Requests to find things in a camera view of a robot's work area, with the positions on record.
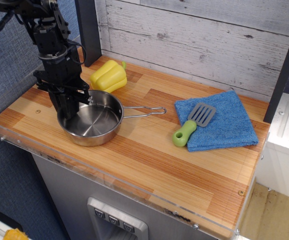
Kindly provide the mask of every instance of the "wooden plank wall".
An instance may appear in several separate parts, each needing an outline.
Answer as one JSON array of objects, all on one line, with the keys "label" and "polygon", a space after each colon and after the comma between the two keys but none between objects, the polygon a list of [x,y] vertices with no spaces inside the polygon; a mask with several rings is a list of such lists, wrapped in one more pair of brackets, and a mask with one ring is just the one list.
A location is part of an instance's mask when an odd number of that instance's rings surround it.
[{"label": "wooden plank wall", "polygon": [[268,102],[289,1],[95,0],[102,54]]}]

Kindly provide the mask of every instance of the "toy bell pepper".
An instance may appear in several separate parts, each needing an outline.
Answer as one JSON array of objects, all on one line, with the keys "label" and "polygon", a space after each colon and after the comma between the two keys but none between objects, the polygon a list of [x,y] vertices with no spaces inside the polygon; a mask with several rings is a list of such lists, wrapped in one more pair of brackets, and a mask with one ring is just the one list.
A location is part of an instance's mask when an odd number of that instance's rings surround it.
[{"label": "toy bell pepper", "polygon": [[122,88],[127,84],[126,63],[120,66],[116,61],[109,60],[90,76],[91,87],[108,93]]}]

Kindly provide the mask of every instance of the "metal wire handle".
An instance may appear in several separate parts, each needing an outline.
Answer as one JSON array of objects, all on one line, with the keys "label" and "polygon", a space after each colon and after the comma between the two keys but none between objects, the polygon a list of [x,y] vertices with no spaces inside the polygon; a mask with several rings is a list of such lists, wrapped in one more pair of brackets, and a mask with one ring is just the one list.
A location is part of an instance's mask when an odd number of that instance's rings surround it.
[{"label": "metal wire handle", "polygon": [[147,117],[151,114],[165,114],[167,112],[167,109],[165,107],[147,107],[147,106],[124,106],[124,109],[149,109],[149,110],[157,110],[157,109],[163,109],[163,111],[153,111],[148,114],[143,115],[131,115],[131,116],[123,116],[124,119],[130,119],[130,118],[140,118],[140,117]]}]

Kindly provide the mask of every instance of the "wooden countertop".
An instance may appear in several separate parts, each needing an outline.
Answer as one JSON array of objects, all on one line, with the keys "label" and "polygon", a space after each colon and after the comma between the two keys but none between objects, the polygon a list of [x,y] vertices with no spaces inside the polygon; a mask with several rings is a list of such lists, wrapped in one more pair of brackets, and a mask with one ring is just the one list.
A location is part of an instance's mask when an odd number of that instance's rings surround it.
[{"label": "wooden countertop", "polygon": [[[83,67],[81,78],[89,83],[89,76],[108,59],[102,56]],[[218,238],[230,238],[269,131],[270,125],[262,122],[268,103],[239,96],[258,136],[257,146],[188,152],[172,143],[180,127],[175,101],[223,91],[130,63],[126,72],[127,85],[112,94],[124,106],[161,106],[166,114],[124,119],[111,141],[79,146],[59,126],[48,93],[34,86],[0,114],[0,126],[5,127],[0,127],[0,136],[83,175],[103,178],[111,188],[132,193],[180,221],[198,223]],[[125,115],[134,113],[139,112],[125,110]]]}]

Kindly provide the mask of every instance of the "frying pan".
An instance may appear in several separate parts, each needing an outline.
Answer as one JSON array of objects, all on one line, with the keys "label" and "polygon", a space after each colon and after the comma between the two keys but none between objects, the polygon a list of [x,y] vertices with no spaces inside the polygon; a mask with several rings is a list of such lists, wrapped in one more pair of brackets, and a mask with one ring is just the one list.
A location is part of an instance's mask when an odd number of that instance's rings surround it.
[{"label": "frying pan", "polygon": [[[98,146],[113,139],[119,132],[121,122],[126,118],[146,117],[153,114],[165,114],[164,107],[123,106],[114,95],[100,90],[89,90],[91,104],[79,104],[78,113],[66,119],[60,108],[57,119],[66,136],[81,146]],[[124,116],[124,109],[150,109],[148,114]]]}]

